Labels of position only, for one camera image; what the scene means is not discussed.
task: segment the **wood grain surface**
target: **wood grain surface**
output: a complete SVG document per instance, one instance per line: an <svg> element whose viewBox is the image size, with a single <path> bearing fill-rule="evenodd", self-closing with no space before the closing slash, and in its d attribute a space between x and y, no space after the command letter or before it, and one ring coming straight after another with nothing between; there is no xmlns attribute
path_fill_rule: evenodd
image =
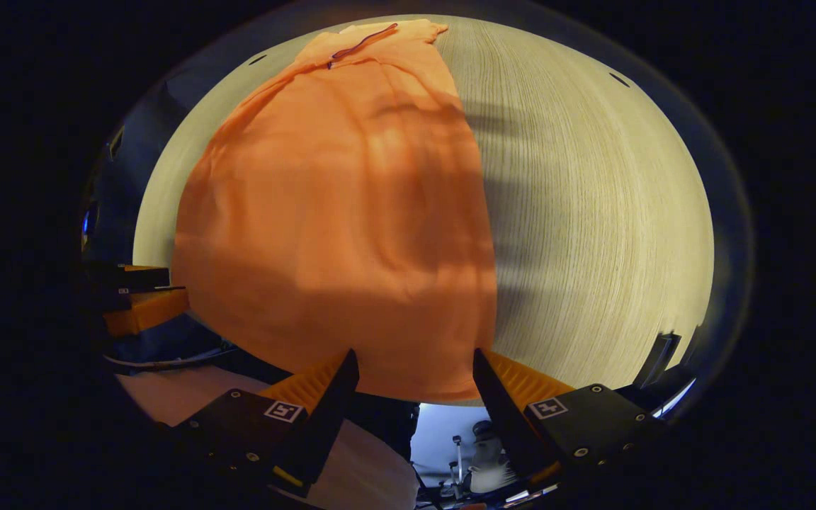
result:
<svg viewBox="0 0 816 510"><path fill-rule="evenodd" d="M686 146L620 72L469 18L357 20L242 62L162 152L140 206L133 263L171 265L179 199L210 137L317 33L418 18L449 25L435 45L480 146L498 278L493 349L575 387L620 387L657 333L674 330L682 342L670 365L678 363L703 322L713 278L710 209Z"/></svg>

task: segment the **black background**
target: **black background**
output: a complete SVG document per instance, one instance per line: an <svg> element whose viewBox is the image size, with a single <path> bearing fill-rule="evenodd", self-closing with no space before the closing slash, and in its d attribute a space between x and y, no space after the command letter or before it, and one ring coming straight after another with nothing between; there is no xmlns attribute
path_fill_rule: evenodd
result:
<svg viewBox="0 0 816 510"><path fill-rule="evenodd" d="M735 156L759 243L751 317L719 381L662 462L585 506L816 508L816 7L553 8L692 97ZM71 254L81 188L124 113L266 9L0 3L2 506L216 506L213 482L168 465L129 398L97 380Z"/></svg>

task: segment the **orange fabric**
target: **orange fabric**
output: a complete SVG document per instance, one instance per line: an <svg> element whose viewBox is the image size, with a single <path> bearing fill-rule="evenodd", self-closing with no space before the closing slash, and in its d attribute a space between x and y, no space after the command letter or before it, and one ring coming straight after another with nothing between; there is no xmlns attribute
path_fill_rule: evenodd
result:
<svg viewBox="0 0 816 510"><path fill-rule="evenodd" d="M181 197L172 280L278 367L353 348L359 391L478 397L496 316L480 155L431 44L446 26L389 25L321 33L233 110Z"/></svg>

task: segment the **light wood tabletop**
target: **light wood tabletop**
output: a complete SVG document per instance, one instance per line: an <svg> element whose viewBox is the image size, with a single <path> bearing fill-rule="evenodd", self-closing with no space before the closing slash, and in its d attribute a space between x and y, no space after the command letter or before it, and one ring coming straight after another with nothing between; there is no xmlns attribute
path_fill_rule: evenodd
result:
<svg viewBox="0 0 816 510"><path fill-rule="evenodd" d="M140 206L133 263L171 265L179 199L214 131L318 33L419 18L449 26L435 45L480 146L498 280L493 349L574 387L621 387L657 333L674 330L682 336L676 365L703 322L713 279L710 209L689 150L625 75L496 23L437 14L356 20L242 62L162 152Z"/></svg>

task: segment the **orange shirt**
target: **orange shirt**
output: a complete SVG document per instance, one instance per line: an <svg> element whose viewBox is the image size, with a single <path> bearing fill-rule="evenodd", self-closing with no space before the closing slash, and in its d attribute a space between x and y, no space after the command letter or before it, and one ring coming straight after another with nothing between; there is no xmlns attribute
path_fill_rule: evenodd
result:
<svg viewBox="0 0 816 510"><path fill-rule="evenodd" d="M172 281L278 367L353 348L359 391L465 400L496 317L480 154L446 26L391 25L321 33L233 110L181 197Z"/></svg>

